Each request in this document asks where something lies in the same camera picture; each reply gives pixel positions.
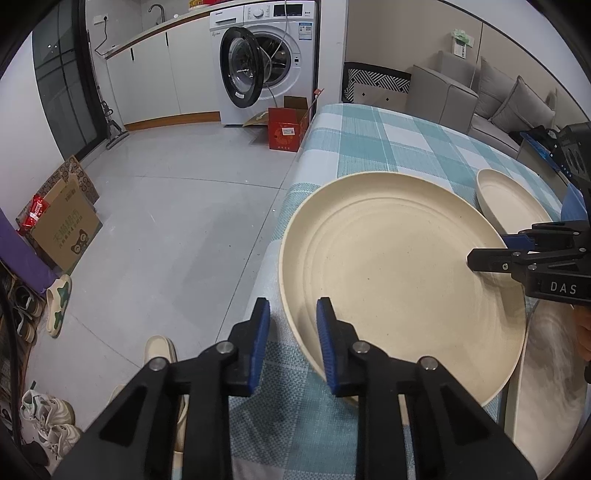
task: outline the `red package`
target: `red package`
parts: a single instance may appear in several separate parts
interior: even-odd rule
[[[37,224],[39,217],[43,215],[43,212],[45,212],[48,207],[49,203],[47,203],[41,195],[35,194],[33,196],[33,200],[31,201],[27,218],[18,229],[18,233],[24,236],[25,233],[27,233]]]

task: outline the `metal bolt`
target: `metal bolt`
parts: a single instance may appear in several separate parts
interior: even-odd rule
[[[234,350],[234,344],[232,342],[219,342],[216,345],[216,350],[219,353],[230,353],[232,350]]]
[[[160,372],[164,367],[166,367],[166,359],[162,356],[157,356],[156,358],[150,360],[148,367],[154,372]]]
[[[355,353],[367,353],[369,352],[370,345],[368,342],[358,341],[353,344],[353,351]]]
[[[435,370],[438,366],[439,363],[432,356],[424,356],[421,358],[421,367],[425,370]]]

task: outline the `checkered tablecloth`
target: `checkered tablecloth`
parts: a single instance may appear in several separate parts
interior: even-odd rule
[[[302,201],[321,185],[360,171],[397,171],[436,183],[477,206],[478,170],[494,168],[525,187],[558,221],[560,202],[530,169],[507,155],[431,122],[365,105],[329,105],[316,115],[294,182],[255,282],[244,318],[257,297],[271,303],[272,327],[261,385],[230,401],[235,477],[340,480],[355,476],[356,408],[332,397],[300,352],[288,327],[278,284],[281,238]],[[499,397],[486,406],[498,417]],[[410,433],[405,432],[407,439]],[[407,452],[409,478],[413,459]]]

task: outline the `human hand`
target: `human hand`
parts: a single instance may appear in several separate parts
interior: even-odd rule
[[[573,319],[577,329],[577,351],[591,361],[591,309],[575,305]]]

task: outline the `white cabinet door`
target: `white cabinet door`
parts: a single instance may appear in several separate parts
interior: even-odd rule
[[[167,33],[148,37],[131,49],[134,53],[133,81],[129,88],[138,120],[180,114]]]
[[[170,63],[181,113],[217,112],[209,17],[168,30]]]
[[[130,124],[139,120],[138,112],[132,95],[134,61],[131,57],[131,49],[119,52],[107,60],[109,78],[113,86],[113,94],[117,102],[117,108],[124,124]]]

